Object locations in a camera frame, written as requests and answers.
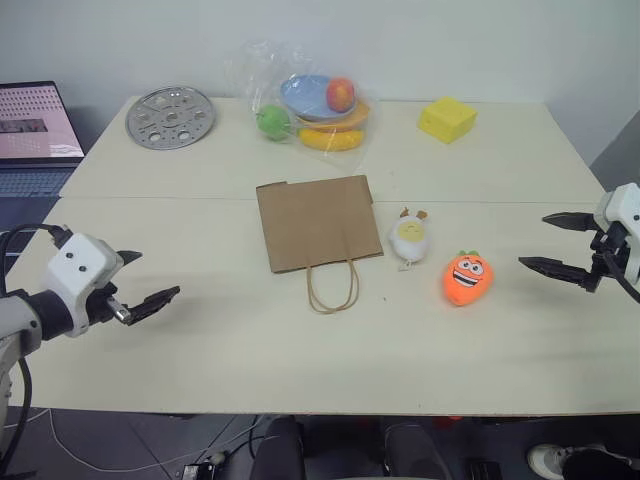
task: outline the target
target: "round metal plate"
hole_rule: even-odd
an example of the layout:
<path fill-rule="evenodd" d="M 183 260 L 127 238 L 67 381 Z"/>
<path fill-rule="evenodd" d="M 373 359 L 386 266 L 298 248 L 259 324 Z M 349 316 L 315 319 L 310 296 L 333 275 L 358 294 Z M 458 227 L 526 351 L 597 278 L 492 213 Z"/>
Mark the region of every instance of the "round metal plate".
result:
<path fill-rule="evenodd" d="M 143 147 L 171 150 L 200 140 L 213 126 L 215 110 L 195 88 L 167 87 L 145 95 L 127 113 L 127 131 Z"/>

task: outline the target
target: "banana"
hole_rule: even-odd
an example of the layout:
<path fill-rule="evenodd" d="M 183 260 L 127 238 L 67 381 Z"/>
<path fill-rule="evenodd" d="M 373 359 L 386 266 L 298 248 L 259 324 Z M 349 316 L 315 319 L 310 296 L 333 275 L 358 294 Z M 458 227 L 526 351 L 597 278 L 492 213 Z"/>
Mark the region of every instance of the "banana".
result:
<path fill-rule="evenodd" d="M 364 139 L 364 132 L 362 130 L 318 132 L 310 128 L 301 128 L 298 131 L 298 136 L 300 141 L 309 148 L 325 152 L 340 152 L 360 145 Z"/>

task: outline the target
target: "brown paper bag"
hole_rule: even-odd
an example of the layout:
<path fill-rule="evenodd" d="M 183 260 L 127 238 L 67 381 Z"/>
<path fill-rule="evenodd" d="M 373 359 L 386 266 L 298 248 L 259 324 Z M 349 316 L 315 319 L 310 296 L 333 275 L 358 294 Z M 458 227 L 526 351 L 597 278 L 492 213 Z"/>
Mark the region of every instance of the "brown paper bag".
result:
<path fill-rule="evenodd" d="M 359 292 L 353 260 L 382 255 L 367 177 L 272 183 L 256 193 L 271 271 L 306 268 L 309 303 L 319 313 L 351 307 Z M 311 268 L 344 261 L 351 271 L 347 301 L 327 307 L 313 291 Z"/>

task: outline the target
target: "laptop keyboard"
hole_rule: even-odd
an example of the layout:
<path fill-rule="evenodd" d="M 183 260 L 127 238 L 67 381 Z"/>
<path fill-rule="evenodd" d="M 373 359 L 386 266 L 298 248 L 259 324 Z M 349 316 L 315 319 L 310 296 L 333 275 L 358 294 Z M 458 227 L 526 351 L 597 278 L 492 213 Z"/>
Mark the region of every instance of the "laptop keyboard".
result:
<path fill-rule="evenodd" d="M 72 173 L 0 170 L 0 197 L 56 197 Z"/>

